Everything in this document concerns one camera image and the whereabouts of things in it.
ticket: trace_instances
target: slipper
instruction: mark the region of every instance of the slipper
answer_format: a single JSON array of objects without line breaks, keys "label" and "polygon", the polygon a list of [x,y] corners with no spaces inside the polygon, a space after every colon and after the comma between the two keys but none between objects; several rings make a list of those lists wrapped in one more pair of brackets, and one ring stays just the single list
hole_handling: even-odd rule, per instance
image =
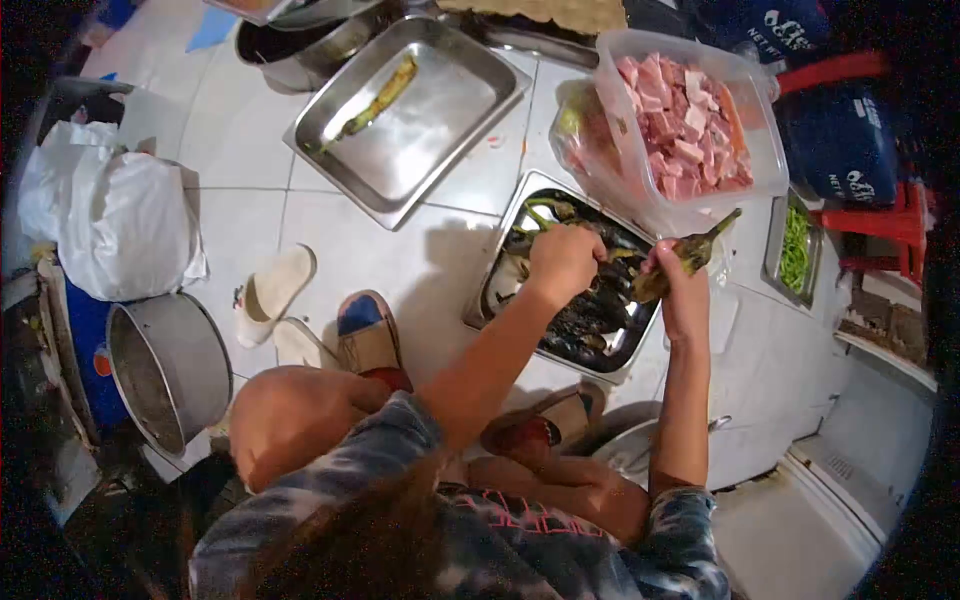
[{"label": "slipper", "polygon": [[347,371],[403,369],[394,314],[382,296],[364,290],[349,296],[337,311],[337,358]]},{"label": "slipper", "polygon": [[530,408],[501,415],[480,434],[480,445],[495,456],[530,440],[540,440],[555,451],[580,442],[595,428],[607,407],[607,395],[594,383],[555,392]]},{"label": "slipper", "polygon": [[251,275],[233,290],[233,315],[240,346],[255,348],[267,341],[300,290],[317,272],[313,251],[297,244],[274,259],[264,271]]},{"label": "slipper", "polygon": [[340,363],[300,319],[287,317],[274,328],[276,358],[280,365],[306,365],[316,369],[340,370]]}]

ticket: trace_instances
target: hand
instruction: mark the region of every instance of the hand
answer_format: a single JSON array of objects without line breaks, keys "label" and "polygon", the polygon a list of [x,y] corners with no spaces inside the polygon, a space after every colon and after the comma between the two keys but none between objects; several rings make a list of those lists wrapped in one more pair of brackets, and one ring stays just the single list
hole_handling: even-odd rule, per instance
[{"label": "hand", "polygon": [[660,265],[670,280],[670,295],[663,299],[663,326],[671,347],[709,351],[710,293],[704,269],[688,275],[674,254],[675,239],[660,240],[640,265],[649,273]]},{"label": "hand", "polygon": [[530,278],[523,289],[537,290],[559,312],[590,286],[597,275],[597,261],[606,259],[607,249],[594,231],[554,225],[534,240]]}]

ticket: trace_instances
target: plastic bag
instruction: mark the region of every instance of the plastic bag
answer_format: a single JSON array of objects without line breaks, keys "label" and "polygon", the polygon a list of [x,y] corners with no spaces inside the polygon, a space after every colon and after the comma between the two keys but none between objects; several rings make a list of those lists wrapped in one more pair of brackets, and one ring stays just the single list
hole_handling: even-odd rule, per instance
[{"label": "plastic bag", "polygon": [[97,183],[74,196],[60,226],[60,262],[77,287],[99,300],[137,300],[206,277],[178,167],[126,153]]},{"label": "plastic bag", "polygon": [[98,300],[159,296],[206,278],[180,168],[140,153],[113,156],[116,126],[111,137],[93,125],[106,124],[58,123],[31,156],[17,205],[24,232],[57,242],[67,276]]},{"label": "plastic bag", "polygon": [[[562,98],[550,126],[550,147],[557,161],[588,196],[655,239],[703,233],[727,216],[683,208],[641,210],[624,181],[620,153],[593,82],[569,82],[558,93]],[[732,264],[729,244],[724,241],[726,235],[729,234],[717,237],[706,266],[711,283],[717,287],[726,285]]]},{"label": "plastic bag", "polygon": [[116,138],[114,123],[54,125],[30,154],[20,180],[16,211],[24,234],[38,242],[57,241],[61,208],[70,206],[75,191],[103,175]]}]

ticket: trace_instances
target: pork cubes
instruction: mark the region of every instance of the pork cubes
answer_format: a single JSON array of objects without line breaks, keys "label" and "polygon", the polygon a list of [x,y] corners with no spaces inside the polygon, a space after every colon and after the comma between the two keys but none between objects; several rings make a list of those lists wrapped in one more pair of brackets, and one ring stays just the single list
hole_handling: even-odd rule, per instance
[{"label": "pork cubes", "polygon": [[696,66],[651,54],[616,62],[664,197],[688,200],[754,184],[727,88]]}]

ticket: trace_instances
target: tray of green vegetables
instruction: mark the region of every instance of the tray of green vegetables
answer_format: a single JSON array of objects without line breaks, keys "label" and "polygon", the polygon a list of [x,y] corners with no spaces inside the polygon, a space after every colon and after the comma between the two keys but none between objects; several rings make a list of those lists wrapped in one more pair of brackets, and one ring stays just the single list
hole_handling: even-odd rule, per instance
[{"label": "tray of green vegetables", "polygon": [[763,260],[767,283],[792,302],[810,308],[824,231],[810,220],[804,202],[790,189],[774,199]]}]

